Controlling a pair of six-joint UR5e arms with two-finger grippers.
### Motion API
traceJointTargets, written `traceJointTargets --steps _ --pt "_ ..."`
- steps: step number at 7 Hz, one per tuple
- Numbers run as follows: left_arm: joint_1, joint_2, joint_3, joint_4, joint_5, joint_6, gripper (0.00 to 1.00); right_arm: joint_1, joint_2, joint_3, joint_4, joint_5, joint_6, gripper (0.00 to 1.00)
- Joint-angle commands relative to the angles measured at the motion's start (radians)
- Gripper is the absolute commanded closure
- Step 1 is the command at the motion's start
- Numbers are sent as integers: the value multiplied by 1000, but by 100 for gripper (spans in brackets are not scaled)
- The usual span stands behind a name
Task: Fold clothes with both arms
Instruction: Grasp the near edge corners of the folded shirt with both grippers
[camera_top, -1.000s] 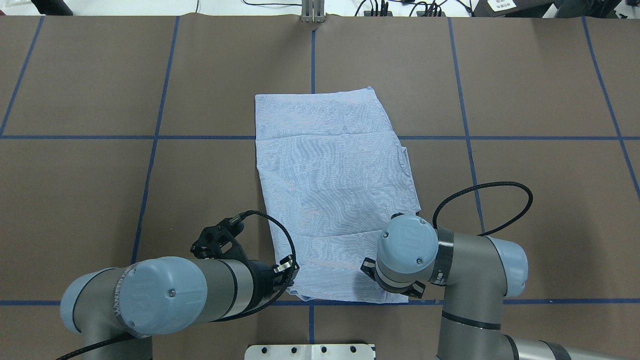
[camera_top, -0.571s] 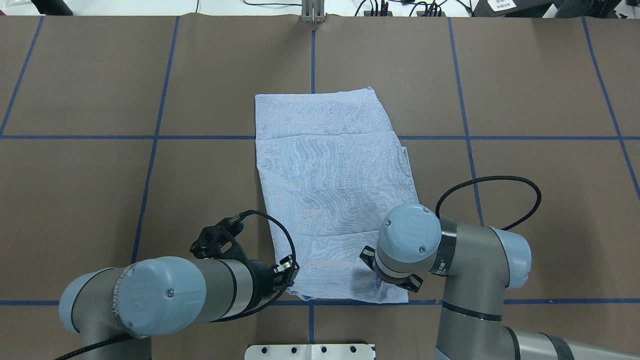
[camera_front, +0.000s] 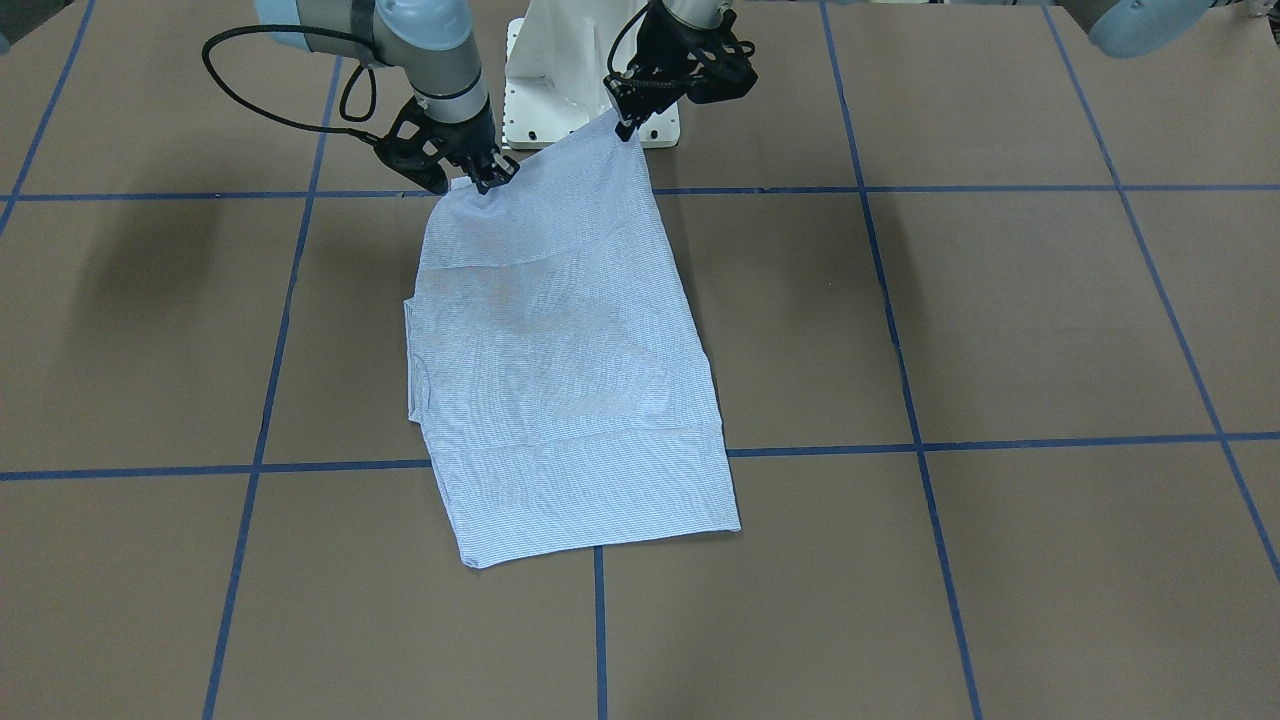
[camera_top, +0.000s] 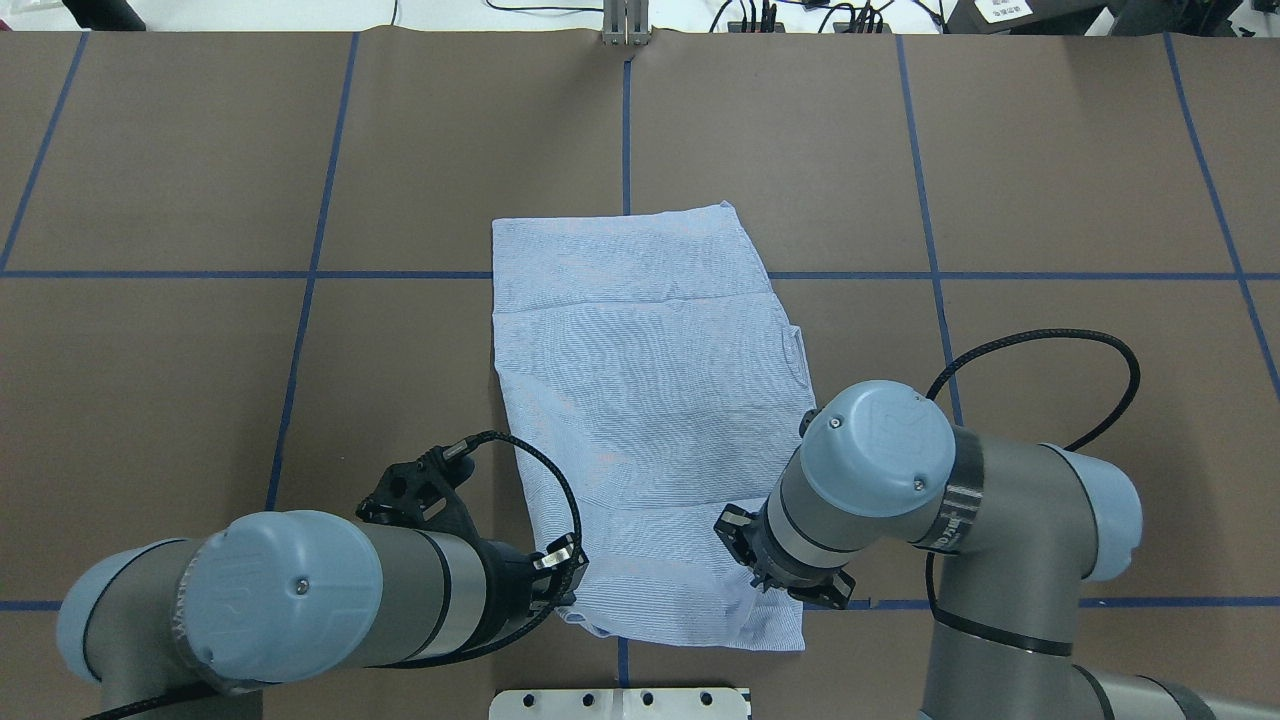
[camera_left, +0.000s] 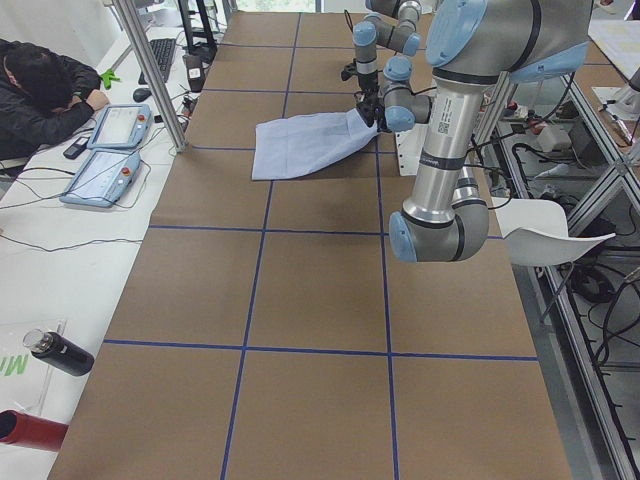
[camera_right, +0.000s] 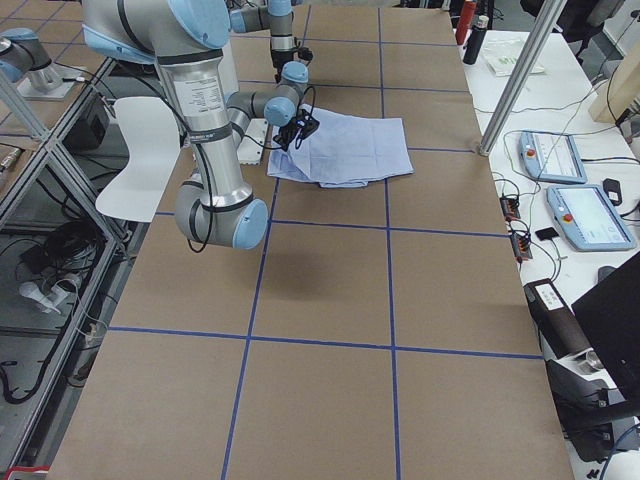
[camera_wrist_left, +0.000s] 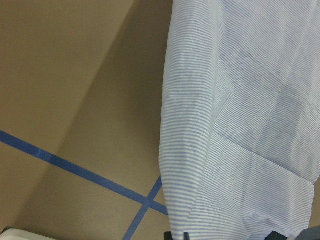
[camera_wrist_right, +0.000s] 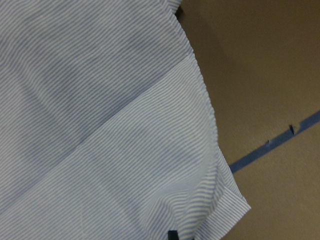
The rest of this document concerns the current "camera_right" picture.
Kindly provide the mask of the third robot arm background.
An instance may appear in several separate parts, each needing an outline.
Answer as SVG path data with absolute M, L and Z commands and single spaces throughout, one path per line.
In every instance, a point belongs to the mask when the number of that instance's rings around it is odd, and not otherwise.
M 37 34 L 28 28 L 1 33 L 1 72 L 27 100 L 61 101 L 72 88 L 65 67 L 56 66 Z

